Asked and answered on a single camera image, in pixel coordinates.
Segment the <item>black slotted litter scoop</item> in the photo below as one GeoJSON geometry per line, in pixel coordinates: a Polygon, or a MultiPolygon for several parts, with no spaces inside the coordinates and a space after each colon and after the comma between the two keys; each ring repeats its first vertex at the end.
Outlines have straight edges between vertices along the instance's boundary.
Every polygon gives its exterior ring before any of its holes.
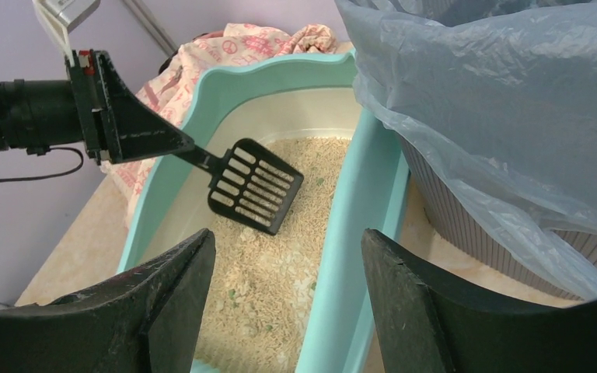
{"type": "Polygon", "coordinates": [[[222,157],[196,145],[176,157],[211,176],[208,206],[219,216],[276,235],[304,176],[251,138],[238,140],[222,157]]]}

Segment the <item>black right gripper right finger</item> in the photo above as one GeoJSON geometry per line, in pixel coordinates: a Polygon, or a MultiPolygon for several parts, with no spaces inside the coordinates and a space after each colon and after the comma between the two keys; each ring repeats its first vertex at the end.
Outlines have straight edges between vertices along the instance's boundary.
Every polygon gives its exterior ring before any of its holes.
{"type": "Polygon", "coordinates": [[[499,294],[375,229],[361,252],[387,372],[597,372],[597,299],[556,308],[499,294]]]}

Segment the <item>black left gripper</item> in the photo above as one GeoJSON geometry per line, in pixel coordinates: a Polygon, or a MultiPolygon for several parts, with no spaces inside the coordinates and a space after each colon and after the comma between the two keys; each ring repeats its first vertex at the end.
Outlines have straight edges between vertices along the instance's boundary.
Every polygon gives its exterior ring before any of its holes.
{"type": "Polygon", "coordinates": [[[86,154],[96,164],[119,164],[195,148],[194,140],[138,100],[105,51],[73,50],[66,57],[86,154]]]}

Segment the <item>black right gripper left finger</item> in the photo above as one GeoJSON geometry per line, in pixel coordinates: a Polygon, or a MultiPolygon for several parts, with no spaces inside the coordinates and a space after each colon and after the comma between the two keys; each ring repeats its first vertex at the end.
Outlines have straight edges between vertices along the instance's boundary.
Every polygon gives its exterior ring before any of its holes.
{"type": "Polygon", "coordinates": [[[47,305],[0,309],[0,372],[189,372],[214,265],[203,229],[47,305]]]}

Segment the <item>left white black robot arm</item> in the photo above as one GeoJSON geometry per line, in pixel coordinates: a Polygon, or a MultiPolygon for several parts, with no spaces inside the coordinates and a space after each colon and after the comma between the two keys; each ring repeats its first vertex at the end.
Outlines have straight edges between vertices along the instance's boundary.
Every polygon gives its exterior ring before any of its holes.
{"type": "Polygon", "coordinates": [[[117,164],[194,148],[134,96],[106,51],[72,51],[65,65],[65,80],[0,82],[0,152],[82,142],[89,158],[117,164]]]}

